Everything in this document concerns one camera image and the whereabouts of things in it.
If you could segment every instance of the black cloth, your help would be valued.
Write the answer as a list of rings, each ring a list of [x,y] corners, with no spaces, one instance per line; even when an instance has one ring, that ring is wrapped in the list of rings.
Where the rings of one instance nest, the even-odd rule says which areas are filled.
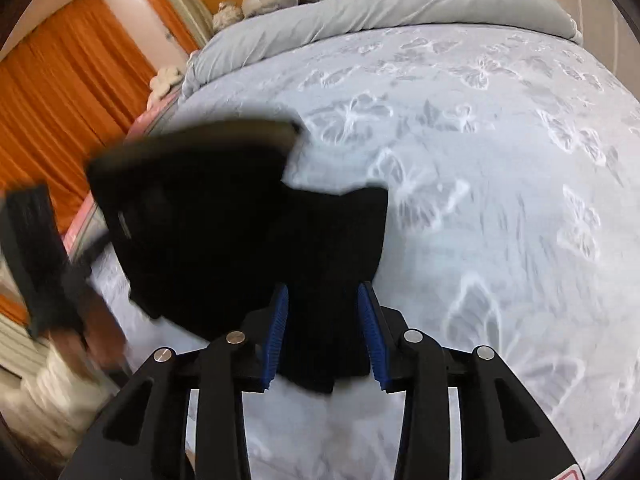
[[[0,248],[27,307],[30,334],[53,328],[82,333],[82,319],[62,284],[69,261],[47,186],[7,192],[0,207]]]
[[[369,373],[355,297],[378,267],[387,192],[285,186],[296,139],[290,124],[221,121],[109,150],[87,175],[135,303],[212,340],[287,283],[279,372],[328,393]]]

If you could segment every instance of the orange curtain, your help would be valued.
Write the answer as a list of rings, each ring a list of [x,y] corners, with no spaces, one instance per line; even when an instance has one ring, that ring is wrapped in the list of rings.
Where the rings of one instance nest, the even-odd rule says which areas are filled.
[[[154,74],[102,0],[45,20],[0,62],[0,193],[46,182],[64,232],[88,192],[84,164],[124,137]],[[0,312],[23,309],[0,297]]]
[[[195,42],[190,32],[185,27],[184,23],[180,19],[180,16],[175,12],[169,0],[147,0],[153,7],[156,14],[160,17],[164,26],[169,29],[169,32],[174,36],[178,44],[184,49],[187,54],[190,54],[194,50],[198,50],[198,44]]]
[[[27,312],[23,305],[14,303],[4,296],[0,296],[0,314],[7,316],[11,321],[20,324],[27,324]]]

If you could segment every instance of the bed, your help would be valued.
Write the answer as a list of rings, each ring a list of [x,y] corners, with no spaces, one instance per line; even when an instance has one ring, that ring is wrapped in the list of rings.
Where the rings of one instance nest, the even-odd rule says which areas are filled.
[[[640,416],[638,101],[551,0],[268,7],[192,56],[180,96],[144,132],[299,116],[307,131],[289,185],[390,189],[381,303],[443,346],[495,348],[598,478]],[[72,251],[101,228],[99,212],[79,218]],[[114,253],[93,280],[134,367],[159,346],[206,345],[130,304]],[[372,379],[331,397],[276,380],[244,408],[254,478],[393,476],[403,397]]]

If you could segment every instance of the red label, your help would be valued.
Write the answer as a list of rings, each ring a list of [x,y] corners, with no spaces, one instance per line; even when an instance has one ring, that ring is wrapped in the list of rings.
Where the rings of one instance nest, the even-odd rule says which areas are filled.
[[[584,480],[584,477],[582,476],[580,468],[577,465],[572,465],[569,469],[560,473],[552,480]]]

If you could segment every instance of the black gripper frame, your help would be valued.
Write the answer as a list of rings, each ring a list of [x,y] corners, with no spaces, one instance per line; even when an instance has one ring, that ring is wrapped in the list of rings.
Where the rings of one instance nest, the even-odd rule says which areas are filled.
[[[380,306],[363,283],[386,346],[387,393],[406,392],[394,480],[448,480],[449,393],[458,389],[462,480],[582,480],[566,444],[498,354],[443,348]]]
[[[250,480],[242,392],[265,390],[256,342],[264,341],[277,295],[203,350],[154,352],[96,418],[60,480]],[[194,473],[185,433],[196,388]]]
[[[387,348],[388,393],[406,392],[395,480],[449,480],[449,396],[458,389],[462,480],[582,480],[574,457],[492,349],[461,352],[409,331],[364,283]],[[242,392],[264,392],[271,307],[206,349],[156,351],[85,435],[60,480],[250,480]],[[199,388],[196,467],[184,453],[190,391]]]

